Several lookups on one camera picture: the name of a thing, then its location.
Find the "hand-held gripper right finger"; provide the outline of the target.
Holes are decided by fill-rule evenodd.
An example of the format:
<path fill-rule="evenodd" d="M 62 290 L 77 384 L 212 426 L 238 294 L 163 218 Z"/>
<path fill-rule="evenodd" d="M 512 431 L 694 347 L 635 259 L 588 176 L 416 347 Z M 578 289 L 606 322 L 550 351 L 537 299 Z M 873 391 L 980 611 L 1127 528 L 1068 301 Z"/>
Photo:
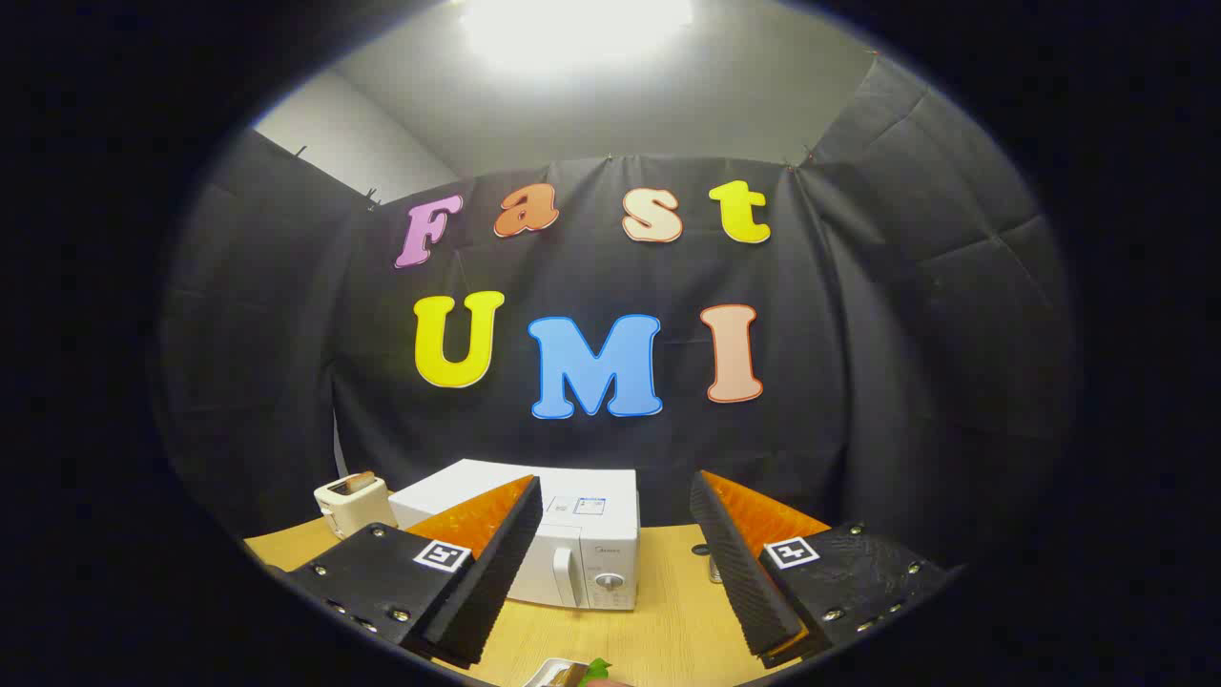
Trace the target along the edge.
<path fill-rule="evenodd" d="M 952 578 L 860 521 L 825 525 L 707 470 L 694 475 L 690 513 L 766 667 L 875 635 Z"/>

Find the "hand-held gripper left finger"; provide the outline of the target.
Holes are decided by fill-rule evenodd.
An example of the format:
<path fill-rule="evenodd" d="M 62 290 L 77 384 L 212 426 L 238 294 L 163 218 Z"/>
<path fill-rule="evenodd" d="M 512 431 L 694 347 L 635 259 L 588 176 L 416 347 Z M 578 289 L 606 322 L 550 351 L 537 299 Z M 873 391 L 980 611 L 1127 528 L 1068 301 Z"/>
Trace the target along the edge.
<path fill-rule="evenodd" d="M 541 480 L 527 473 L 405 530 L 363 526 L 284 581 L 361 635 L 466 669 L 484 656 L 542 514 Z"/>

